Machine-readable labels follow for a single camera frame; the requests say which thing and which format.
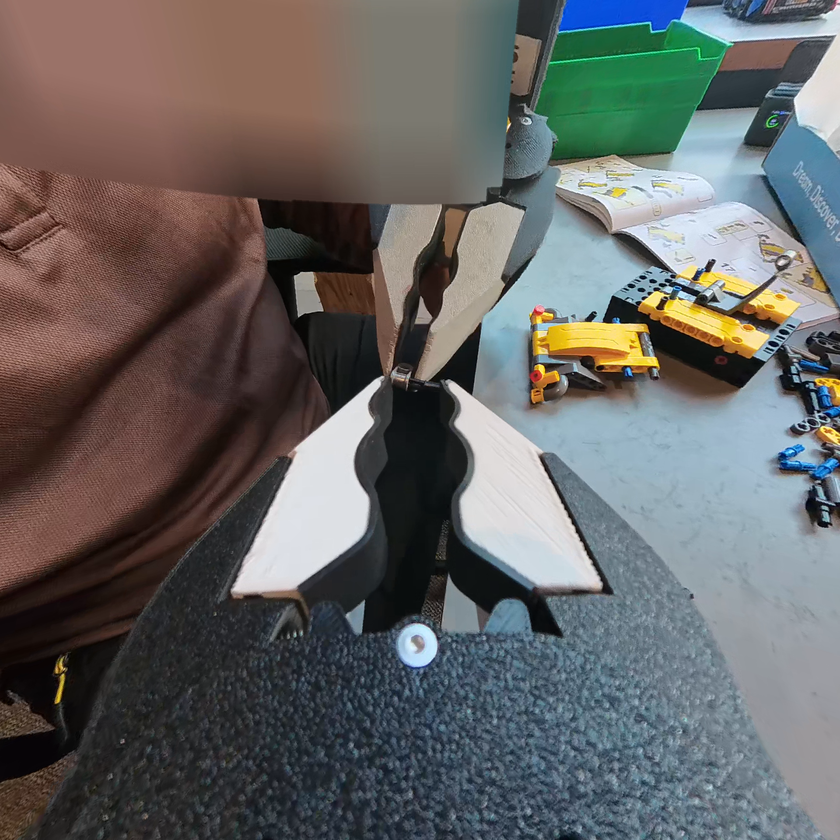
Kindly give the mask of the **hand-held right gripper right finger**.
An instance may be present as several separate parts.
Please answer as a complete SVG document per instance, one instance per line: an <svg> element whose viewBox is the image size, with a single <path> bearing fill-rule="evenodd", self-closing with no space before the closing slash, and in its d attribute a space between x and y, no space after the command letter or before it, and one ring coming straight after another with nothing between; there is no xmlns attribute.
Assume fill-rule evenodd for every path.
<svg viewBox="0 0 840 840"><path fill-rule="evenodd" d="M448 572L476 604L601 594L604 580L544 463L543 451L463 387L441 393L453 487Z"/></svg>

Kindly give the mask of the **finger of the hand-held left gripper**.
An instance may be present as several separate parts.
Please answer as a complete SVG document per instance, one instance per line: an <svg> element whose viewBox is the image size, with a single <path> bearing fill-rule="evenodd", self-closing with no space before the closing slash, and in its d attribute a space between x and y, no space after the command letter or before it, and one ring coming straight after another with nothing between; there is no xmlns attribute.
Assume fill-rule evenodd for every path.
<svg viewBox="0 0 840 840"><path fill-rule="evenodd" d="M373 253L377 348L382 372L403 362L419 309L420 280L444 235L441 204L393 204Z"/></svg>
<svg viewBox="0 0 840 840"><path fill-rule="evenodd" d="M442 370L497 302L523 217L523 208L508 203L476 206L467 213L455 246L454 278L418 363L421 380L430 381Z"/></svg>

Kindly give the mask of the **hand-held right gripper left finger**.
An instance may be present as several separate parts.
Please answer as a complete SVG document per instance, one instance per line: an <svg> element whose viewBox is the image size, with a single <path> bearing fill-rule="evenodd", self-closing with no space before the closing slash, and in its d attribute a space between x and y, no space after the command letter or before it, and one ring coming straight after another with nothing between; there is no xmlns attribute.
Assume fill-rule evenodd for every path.
<svg viewBox="0 0 840 840"><path fill-rule="evenodd" d="M393 391L374 379L292 452L231 589L350 613L382 583L387 547L376 483Z"/></svg>

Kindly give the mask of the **wooden leg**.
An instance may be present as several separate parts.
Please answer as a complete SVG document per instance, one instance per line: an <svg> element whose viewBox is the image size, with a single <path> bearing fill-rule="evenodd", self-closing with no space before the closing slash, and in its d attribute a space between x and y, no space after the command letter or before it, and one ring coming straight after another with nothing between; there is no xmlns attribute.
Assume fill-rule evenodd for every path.
<svg viewBox="0 0 840 840"><path fill-rule="evenodd" d="M324 312L375 315L372 274L321 271L313 279Z"/></svg>

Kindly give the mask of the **person's black trousers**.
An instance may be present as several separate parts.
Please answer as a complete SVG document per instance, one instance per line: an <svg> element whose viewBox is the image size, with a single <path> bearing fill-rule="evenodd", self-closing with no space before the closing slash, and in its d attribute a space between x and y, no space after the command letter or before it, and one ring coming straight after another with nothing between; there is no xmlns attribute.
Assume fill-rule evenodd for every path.
<svg viewBox="0 0 840 840"><path fill-rule="evenodd" d="M308 313L295 321L295 330L333 413L381 372L372 316ZM393 398L385 436L388 460L376 484L388 564L381 585L365 602L366 633L384 631L420 613L434 572L453 492L444 466L446 432L439 397L398 393ZM127 635L76 648L62 643L57 654L2 669L2 701L16 695L52 726L46 732L2 738L2 781L41 771L73 752L102 678ZM65 693L60 707L54 707L54 663L67 652L71 656Z"/></svg>

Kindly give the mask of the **green plastic bin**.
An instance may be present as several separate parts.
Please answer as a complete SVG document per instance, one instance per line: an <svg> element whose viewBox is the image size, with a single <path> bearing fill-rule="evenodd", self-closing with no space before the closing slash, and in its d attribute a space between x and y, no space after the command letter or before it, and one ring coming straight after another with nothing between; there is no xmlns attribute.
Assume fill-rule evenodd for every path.
<svg viewBox="0 0 840 840"><path fill-rule="evenodd" d="M673 153L731 46L679 20L559 33L535 108L551 159Z"/></svg>

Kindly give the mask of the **open instruction booklet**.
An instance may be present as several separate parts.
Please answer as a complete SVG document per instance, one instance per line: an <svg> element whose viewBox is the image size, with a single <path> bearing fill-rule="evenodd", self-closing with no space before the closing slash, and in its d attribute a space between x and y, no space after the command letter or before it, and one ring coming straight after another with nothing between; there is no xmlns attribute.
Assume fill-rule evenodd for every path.
<svg viewBox="0 0 840 840"><path fill-rule="evenodd" d="M795 316L805 327L838 318L805 247L750 206L717 203L703 178L643 168L616 155L554 170L559 197L599 218L610 234L635 239L675 274L714 259L714 269L758 286L775 272L775 260L793 250L791 266L771 290L800 304Z"/></svg>

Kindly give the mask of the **yellow curved panel assembly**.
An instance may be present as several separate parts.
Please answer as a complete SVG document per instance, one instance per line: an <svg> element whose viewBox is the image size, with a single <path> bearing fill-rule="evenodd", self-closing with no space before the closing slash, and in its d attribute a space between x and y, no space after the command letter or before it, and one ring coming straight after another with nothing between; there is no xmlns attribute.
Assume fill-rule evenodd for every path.
<svg viewBox="0 0 840 840"><path fill-rule="evenodd" d="M529 399L532 405L554 402L571 386L593 392L606 389L608 377L656 382L660 363L648 326L620 319L598 322L565 317L535 306L529 315Z"/></svg>

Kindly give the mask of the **blue plastic bin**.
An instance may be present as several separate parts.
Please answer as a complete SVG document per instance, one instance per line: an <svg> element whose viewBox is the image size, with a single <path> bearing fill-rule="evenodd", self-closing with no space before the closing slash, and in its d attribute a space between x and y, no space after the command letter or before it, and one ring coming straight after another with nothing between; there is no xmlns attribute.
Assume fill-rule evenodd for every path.
<svg viewBox="0 0 840 840"><path fill-rule="evenodd" d="M680 20L687 5L688 1L566 1L559 31L650 24L656 32Z"/></svg>

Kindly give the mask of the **black block with yellow beams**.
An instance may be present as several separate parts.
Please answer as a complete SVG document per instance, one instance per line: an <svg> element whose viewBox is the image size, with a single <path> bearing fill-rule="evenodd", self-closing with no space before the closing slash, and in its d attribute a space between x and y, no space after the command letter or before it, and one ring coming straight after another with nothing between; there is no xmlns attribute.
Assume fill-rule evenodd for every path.
<svg viewBox="0 0 840 840"><path fill-rule="evenodd" d="M615 292L605 320L647 326L656 351L741 388L800 326L800 302L706 266L649 268Z"/></svg>

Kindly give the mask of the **wood edged table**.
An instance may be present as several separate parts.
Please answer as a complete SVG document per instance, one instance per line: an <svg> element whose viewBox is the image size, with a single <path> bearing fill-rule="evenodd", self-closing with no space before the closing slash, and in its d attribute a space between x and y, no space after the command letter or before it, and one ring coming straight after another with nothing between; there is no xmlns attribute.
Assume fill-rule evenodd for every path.
<svg viewBox="0 0 840 840"><path fill-rule="evenodd" d="M781 69L803 40L833 38L839 10L800 22L751 24L725 15L720 5L688 6L681 21L731 42L698 110L748 109L781 80Z"/></svg>

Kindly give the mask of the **dark blue kit box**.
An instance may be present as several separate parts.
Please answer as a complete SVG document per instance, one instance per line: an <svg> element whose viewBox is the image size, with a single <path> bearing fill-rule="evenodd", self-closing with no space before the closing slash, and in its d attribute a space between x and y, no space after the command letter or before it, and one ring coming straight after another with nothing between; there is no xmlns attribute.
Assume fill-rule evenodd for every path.
<svg viewBox="0 0 840 840"><path fill-rule="evenodd" d="M839 158L795 112L763 161L765 177L835 300L839 294Z"/></svg>

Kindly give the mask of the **toy race car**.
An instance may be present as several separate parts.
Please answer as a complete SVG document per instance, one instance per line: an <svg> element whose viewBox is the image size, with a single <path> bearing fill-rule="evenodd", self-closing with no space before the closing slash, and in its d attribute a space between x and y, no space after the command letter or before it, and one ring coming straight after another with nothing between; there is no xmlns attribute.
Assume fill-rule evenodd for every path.
<svg viewBox="0 0 840 840"><path fill-rule="evenodd" d="M832 12L838 1L723 1L730 18L750 24L795 23Z"/></svg>

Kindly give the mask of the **clear plastic bags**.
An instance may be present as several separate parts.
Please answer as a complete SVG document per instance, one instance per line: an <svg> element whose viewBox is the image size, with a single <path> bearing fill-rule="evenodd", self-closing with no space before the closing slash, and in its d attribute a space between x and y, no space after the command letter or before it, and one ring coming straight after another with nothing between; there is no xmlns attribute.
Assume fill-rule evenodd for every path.
<svg viewBox="0 0 840 840"><path fill-rule="evenodd" d="M839 41L832 42L794 100L800 127L811 131L839 155Z"/></svg>

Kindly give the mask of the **pile of small building pieces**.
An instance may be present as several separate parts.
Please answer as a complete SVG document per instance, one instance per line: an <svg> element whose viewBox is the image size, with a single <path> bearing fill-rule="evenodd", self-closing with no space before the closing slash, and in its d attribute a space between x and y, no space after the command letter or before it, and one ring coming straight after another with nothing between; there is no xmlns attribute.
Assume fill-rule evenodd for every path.
<svg viewBox="0 0 840 840"><path fill-rule="evenodd" d="M839 522L839 331L816 330L803 345L777 353L780 385L804 416L789 428L796 441L776 456L780 472L807 479L804 508L819 529Z"/></svg>

